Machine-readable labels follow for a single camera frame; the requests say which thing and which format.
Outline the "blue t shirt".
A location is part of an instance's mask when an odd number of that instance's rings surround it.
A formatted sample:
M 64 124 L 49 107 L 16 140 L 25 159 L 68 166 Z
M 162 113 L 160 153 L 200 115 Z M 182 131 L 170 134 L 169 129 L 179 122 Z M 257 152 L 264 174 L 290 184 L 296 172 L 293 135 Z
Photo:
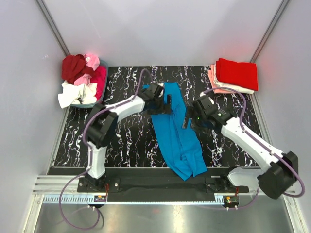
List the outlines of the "blue t shirt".
M 182 125 L 186 107 L 177 83 L 164 83 L 164 102 L 171 96 L 170 114 L 151 115 L 151 121 L 166 165 L 182 180 L 207 171 L 202 146 L 194 130 Z

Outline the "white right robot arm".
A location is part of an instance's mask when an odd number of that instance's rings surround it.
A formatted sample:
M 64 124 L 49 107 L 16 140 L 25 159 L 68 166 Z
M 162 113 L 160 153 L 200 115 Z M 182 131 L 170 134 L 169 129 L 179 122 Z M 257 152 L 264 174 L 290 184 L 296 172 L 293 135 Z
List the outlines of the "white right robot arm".
M 210 133 L 216 131 L 229 138 L 258 164 L 259 168 L 237 167 L 221 179 L 221 188 L 232 192 L 238 186 L 259 188 L 265 195 L 278 199 L 298 181 L 298 157 L 270 145 L 250 130 L 227 108 L 218 109 L 208 96 L 202 96 L 186 107 L 182 127 Z

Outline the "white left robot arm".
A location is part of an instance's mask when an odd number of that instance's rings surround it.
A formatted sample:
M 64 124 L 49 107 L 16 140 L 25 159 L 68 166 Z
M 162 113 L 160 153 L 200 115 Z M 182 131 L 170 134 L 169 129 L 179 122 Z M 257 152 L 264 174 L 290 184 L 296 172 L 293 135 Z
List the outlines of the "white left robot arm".
M 93 106 L 83 132 L 83 142 L 88 148 L 85 179 L 92 191 L 100 192 L 104 189 L 106 151 L 118 122 L 144 111 L 149 115 L 170 114 L 171 95 L 164 100 L 164 94 L 163 83 L 152 83 L 148 88 L 115 104 Z

